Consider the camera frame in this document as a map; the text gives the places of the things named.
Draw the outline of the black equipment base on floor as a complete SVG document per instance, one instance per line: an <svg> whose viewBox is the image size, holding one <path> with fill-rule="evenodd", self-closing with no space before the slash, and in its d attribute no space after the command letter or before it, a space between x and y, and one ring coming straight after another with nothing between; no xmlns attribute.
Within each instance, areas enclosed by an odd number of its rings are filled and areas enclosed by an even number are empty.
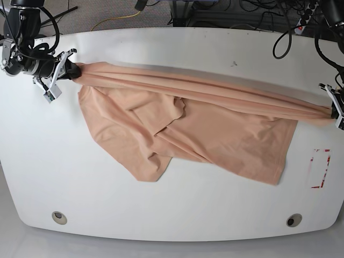
<svg viewBox="0 0 344 258"><path fill-rule="evenodd" d="M169 1L170 21L167 25L173 27L192 27L197 24L207 24L220 27L220 24L230 23L240 18L240 11L231 9L232 1L224 9L215 9L218 1L207 5L201 1Z"/></svg>

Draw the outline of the white power strip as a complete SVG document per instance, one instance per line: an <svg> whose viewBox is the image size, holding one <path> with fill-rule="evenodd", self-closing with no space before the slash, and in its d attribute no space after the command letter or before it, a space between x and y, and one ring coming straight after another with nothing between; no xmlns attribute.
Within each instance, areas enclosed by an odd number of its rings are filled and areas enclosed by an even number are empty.
<svg viewBox="0 0 344 258"><path fill-rule="evenodd" d="M314 15L317 7L319 6L318 1L310 0L308 6L305 8L303 14L300 17L299 22L297 23L294 32L297 35L302 35L304 29L306 28L307 24L309 23L310 19Z"/></svg>

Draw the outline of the black tripod stand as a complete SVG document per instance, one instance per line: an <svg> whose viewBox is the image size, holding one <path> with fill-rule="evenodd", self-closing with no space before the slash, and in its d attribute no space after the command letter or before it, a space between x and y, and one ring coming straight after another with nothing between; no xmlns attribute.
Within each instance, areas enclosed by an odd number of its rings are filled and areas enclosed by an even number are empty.
<svg viewBox="0 0 344 258"><path fill-rule="evenodd" d="M66 10L66 11L64 11L62 13L59 13L58 15L54 16L52 19L49 18L48 20L43 21L41 23L41 27L44 27L46 24L49 24L52 21L56 21L56 19L61 18L61 17L65 16L66 14L71 13L71 12L77 10L77 9L78 9L78 6L74 6L74 7L70 8L70 9L68 9L68 10Z"/></svg>

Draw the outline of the peach T-shirt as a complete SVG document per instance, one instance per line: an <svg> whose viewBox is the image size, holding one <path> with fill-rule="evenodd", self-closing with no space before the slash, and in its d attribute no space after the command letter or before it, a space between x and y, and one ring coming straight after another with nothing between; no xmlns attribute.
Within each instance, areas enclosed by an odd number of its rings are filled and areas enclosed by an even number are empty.
<svg viewBox="0 0 344 258"><path fill-rule="evenodd" d="M92 138L138 181L159 180L177 157L276 185L298 122L333 122L328 107L233 83L106 62L79 68Z"/></svg>

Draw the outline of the red tape rectangle marking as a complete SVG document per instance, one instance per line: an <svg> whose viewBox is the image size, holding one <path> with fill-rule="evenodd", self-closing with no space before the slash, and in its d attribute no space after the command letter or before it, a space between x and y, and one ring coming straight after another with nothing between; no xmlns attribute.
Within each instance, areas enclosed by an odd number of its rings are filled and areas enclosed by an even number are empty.
<svg viewBox="0 0 344 258"><path fill-rule="evenodd" d="M311 189L320 189L324 186L329 163L330 149L314 149L310 160L308 186Z"/></svg>

